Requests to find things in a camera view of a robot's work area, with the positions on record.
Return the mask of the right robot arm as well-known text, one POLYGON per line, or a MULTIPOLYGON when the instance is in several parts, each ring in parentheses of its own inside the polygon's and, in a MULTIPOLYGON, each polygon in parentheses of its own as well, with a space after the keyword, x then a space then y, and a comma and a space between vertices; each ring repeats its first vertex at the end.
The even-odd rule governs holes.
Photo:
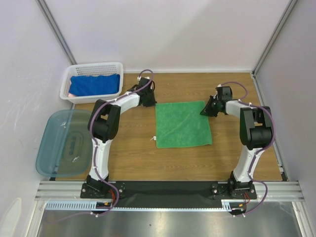
POLYGON ((255 106, 242 99, 234 99, 231 87, 224 83, 216 87, 216 94, 210 96, 200 115, 217 117, 219 113, 239 119, 242 150, 226 187, 223 190, 213 188, 212 191, 216 196, 223 194, 233 199, 255 195, 255 168, 263 152, 272 146, 276 138, 271 110, 267 106, 255 106))

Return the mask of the green towel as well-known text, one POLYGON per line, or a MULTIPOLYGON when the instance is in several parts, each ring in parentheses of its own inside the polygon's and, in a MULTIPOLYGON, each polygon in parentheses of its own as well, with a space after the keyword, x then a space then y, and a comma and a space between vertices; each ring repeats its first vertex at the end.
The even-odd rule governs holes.
POLYGON ((156 104, 156 147, 190 148, 212 144, 204 101, 156 104))

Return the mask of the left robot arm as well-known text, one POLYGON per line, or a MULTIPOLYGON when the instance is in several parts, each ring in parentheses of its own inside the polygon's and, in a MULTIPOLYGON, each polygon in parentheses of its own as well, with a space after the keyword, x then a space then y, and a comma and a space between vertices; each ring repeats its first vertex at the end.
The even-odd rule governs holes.
POLYGON ((155 83, 150 77, 139 76, 138 84, 125 94, 105 101, 95 102, 88 130, 91 135, 93 151, 91 169, 81 188, 81 198, 104 198, 112 187, 109 179, 109 154, 111 144, 119 130, 120 115, 140 105, 152 107, 155 100, 155 83))

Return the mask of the white perforated plastic basket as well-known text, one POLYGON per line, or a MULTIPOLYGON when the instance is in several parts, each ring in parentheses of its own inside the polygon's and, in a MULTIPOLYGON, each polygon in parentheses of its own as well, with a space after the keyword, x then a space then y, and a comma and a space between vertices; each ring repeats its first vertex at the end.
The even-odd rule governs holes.
POLYGON ((121 62, 103 62, 103 63, 90 63, 78 64, 69 66, 64 75, 60 88, 60 98, 68 100, 73 104, 87 104, 95 103, 98 99, 112 100, 118 97, 122 92, 123 87, 123 64, 121 62), (117 74, 120 76, 118 92, 104 95, 89 95, 89 96, 75 96, 69 97, 69 89, 71 86, 72 76, 110 76, 117 74))

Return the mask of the blue towel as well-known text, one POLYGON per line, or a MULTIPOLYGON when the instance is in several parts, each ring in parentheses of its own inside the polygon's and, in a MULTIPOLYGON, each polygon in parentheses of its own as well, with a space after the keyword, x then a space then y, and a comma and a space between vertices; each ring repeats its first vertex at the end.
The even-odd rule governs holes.
POLYGON ((72 76, 69 93, 74 96, 115 94, 119 91, 120 75, 72 76))

